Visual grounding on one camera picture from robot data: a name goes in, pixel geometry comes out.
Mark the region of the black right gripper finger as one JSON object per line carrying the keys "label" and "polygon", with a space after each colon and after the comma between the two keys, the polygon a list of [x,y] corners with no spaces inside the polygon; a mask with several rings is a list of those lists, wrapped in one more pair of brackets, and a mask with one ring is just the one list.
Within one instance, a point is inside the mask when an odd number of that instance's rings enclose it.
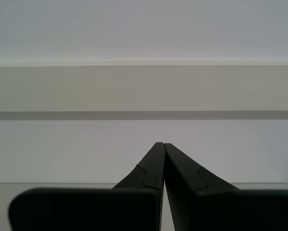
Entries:
{"label": "black right gripper finger", "polygon": [[158,231],[165,146],[157,142],[111,189],[34,188],[10,203],[14,231]]}
{"label": "black right gripper finger", "polygon": [[166,143],[165,186],[177,231],[288,231],[288,190],[241,190]]}

